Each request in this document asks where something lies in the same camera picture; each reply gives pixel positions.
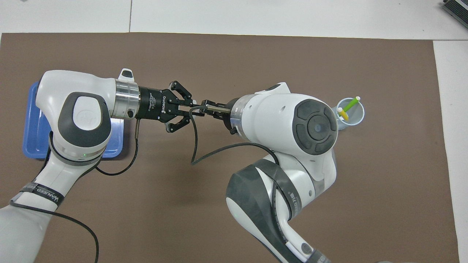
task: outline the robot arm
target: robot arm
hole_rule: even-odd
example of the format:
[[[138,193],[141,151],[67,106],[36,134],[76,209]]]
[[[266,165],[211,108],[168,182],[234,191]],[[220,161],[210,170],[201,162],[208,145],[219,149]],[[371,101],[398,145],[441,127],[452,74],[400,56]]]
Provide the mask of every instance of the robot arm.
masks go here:
[[[182,99],[172,92],[176,91]],[[130,70],[118,79],[70,72],[46,72],[36,105],[51,125],[51,155],[39,175],[13,198],[15,204],[55,211],[81,176],[94,169],[110,138],[110,118],[153,119],[175,132],[189,123],[179,105],[197,106],[177,81],[170,89],[138,86]],[[336,178],[333,146],[338,130],[362,120],[364,109],[344,122],[324,102],[291,94],[285,83],[213,104],[202,113],[222,119],[232,134],[276,152],[235,173],[226,202],[234,218],[281,262],[328,263],[289,225],[301,209]],[[182,120],[169,123],[176,116]],[[34,261],[51,215],[11,205],[0,209],[0,263]]]
[[[194,103],[177,81],[164,90],[140,87],[128,69],[123,69],[118,79],[47,71],[39,83],[36,105],[51,126],[50,157],[12,200],[17,205],[55,211],[76,180],[98,165],[110,139],[111,117],[154,119],[166,123],[168,132],[175,132],[189,120],[188,112],[179,110],[179,105]],[[176,116],[183,118],[177,124],[168,123]],[[49,214],[11,205],[2,208],[0,263],[33,262],[50,218]]]
[[[287,222],[333,184],[338,130],[357,123],[344,122],[317,98],[291,94],[285,83],[225,107],[233,131],[279,160],[267,156],[232,175],[226,203],[233,217],[281,262],[329,263]],[[364,108],[351,115],[360,122]]]

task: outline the brown table surface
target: brown table surface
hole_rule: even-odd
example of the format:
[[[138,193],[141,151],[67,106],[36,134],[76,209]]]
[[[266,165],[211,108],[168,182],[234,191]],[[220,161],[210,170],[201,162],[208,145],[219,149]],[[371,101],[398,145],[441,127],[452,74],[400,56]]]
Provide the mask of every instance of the brown table surface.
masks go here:
[[[194,34],[3,34],[0,47],[0,202],[6,205],[42,163],[22,153],[28,89],[52,69],[117,77],[140,86],[180,81],[198,101],[232,98],[287,82],[332,107],[359,95],[362,124],[341,131],[335,184],[290,223],[334,263],[458,262],[439,88],[431,41]],[[131,137],[134,122],[127,122]],[[240,142],[199,118],[199,154]],[[274,262],[231,217],[230,175],[265,156],[256,148],[189,164],[193,129],[169,134],[142,120],[139,155],[126,173],[92,171],[58,212],[88,224],[100,262]],[[102,169],[116,172],[134,145]],[[36,262],[92,262],[81,227],[53,218]]]

